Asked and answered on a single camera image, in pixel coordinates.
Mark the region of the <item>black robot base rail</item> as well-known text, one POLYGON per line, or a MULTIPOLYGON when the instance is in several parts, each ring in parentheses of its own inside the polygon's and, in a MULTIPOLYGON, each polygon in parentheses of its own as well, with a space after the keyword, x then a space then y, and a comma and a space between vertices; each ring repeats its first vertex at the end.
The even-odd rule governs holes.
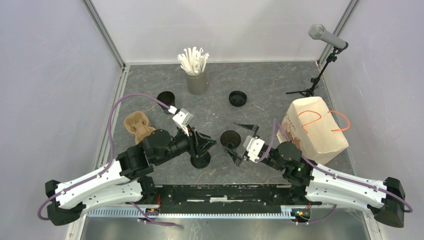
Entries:
POLYGON ((282 206, 310 206, 303 188, 290 184, 164 184, 147 192, 140 205, 157 204, 159 213, 224 217, 280 214, 282 206))

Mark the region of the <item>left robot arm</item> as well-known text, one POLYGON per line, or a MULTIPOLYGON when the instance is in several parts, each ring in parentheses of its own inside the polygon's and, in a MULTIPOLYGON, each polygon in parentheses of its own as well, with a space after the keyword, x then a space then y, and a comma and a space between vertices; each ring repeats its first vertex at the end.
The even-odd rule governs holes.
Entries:
POLYGON ((108 164, 84 176, 68 182, 46 182, 49 204, 46 219, 55 226, 62 226, 91 210, 108 205, 154 203, 158 199, 158 191, 149 174, 155 166, 188 153, 191 164, 203 169, 209 165, 209 149, 216 143, 195 128, 189 128, 187 133, 179 129, 175 136, 157 129, 108 164))

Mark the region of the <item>black coffee cup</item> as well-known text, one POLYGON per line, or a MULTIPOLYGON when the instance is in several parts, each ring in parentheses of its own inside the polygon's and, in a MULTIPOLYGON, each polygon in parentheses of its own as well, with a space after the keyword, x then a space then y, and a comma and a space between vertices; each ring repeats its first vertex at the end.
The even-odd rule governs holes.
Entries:
POLYGON ((234 150, 240 146, 241 136, 234 130, 227 130, 221 134, 220 143, 222 146, 234 150))

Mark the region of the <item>brown cardboard cup carrier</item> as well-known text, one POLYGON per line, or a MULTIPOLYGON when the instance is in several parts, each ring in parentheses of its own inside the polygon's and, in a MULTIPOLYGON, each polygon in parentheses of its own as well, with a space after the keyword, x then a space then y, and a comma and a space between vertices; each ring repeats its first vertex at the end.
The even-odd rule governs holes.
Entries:
POLYGON ((156 129, 142 111, 135 111, 123 121, 126 130, 134 136, 135 144, 139 144, 145 137, 150 136, 156 129))

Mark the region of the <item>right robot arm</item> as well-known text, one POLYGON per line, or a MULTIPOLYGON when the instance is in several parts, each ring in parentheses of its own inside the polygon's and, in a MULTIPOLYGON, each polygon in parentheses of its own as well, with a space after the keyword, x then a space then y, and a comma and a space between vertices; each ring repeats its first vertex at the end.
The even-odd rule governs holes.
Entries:
POLYGON ((243 161, 251 161, 282 172, 282 177, 290 183, 289 201, 295 205, 345 206, 371 214, 377 222, 395 228, 403 228, 405 214, 413 211, 396 178, 373 180, 346 174, 307 159, 289 139, 273 148, 272 142, 266 144, 258 136, 257 125, 241 124, 240 127, 253 132, 243 143, 243 155, 236 152, 241 145, 237 132, 225 131, 220 138, 234 164, 239 166, 243 161))

